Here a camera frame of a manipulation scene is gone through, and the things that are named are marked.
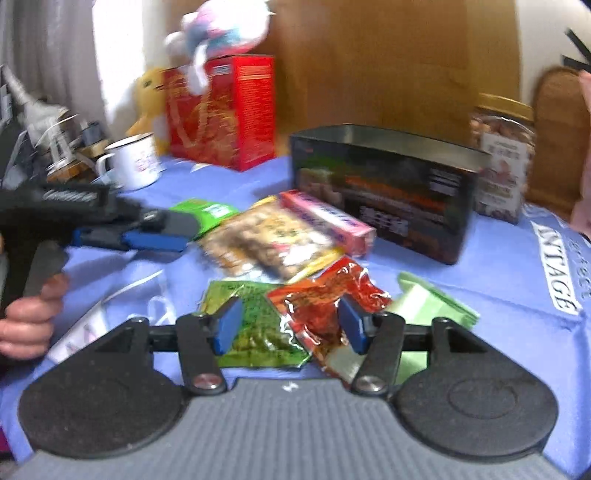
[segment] plush toy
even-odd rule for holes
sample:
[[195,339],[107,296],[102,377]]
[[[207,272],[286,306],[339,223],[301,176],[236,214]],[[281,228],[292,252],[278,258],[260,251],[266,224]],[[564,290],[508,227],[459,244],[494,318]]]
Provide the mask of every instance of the plush toy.
[[204,65],[208,59],[246,53],[256,47],[269,29],[267,0],[207,0],[185,15],[181,31],[166,38],[170,57],[191,59],[189,89],[202,95],[209,87]]
[[158,155],[168,153],[170,146],[163,72],[160,68],[150,69],[138,79],[135,98],[140,117],[134,126],[127,130],[129,137],[153,132]]

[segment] light green packet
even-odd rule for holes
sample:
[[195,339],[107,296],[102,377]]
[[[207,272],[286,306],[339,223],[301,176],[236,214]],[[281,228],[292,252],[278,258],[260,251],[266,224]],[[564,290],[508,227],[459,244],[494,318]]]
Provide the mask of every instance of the light green packet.
[[[386,311],[400,315],[407,323],[431,325],[434,318],[445,317],[471,329],[478,322],[478,312],[412,273],[402,272],[398,284],[403,293]],[[396,383],[403,383],[425,368],[427,352],[403,352]]]
[[226,203],[207,202],[199,199],[185,200],[172,207],[171,210],[190,213],[197,219],[199,222],[199,233],[196,238],[201,238],[207,232],[220,225],[224,220],[240,213],[238,209]]

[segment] cardboard box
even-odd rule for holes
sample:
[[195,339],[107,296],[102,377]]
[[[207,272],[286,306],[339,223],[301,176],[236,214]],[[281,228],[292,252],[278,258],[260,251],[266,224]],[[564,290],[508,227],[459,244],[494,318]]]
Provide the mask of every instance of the cardboard box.
[[207,62],[210,88],[187,86],[187,67],[164,72],[170,153],[238,171],[275,157],[273,58],[235,55]]
[[375,228],[299,190],[279,194],[281,205],[329,235],[347,255],[362,257],[374,246]]

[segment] hand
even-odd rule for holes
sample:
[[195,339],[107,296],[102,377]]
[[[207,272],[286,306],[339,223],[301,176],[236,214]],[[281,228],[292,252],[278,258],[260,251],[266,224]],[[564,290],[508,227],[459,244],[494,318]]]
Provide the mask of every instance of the hand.
[[61,312],[67,289],[67,278],[60,274],[43,286],[38,297],[23,298],[10,304],[6,318],[0,320],[0,353],[17,360],[43,356],[53,334],[50,320]]

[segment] black tin box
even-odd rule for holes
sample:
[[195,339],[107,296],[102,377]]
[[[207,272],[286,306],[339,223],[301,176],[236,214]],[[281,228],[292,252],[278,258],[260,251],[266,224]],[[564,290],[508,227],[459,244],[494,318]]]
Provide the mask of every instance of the black tin box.
[[334,125],[290,138],[294,187],[446,264],[457,262],[489,155],[385,128]]

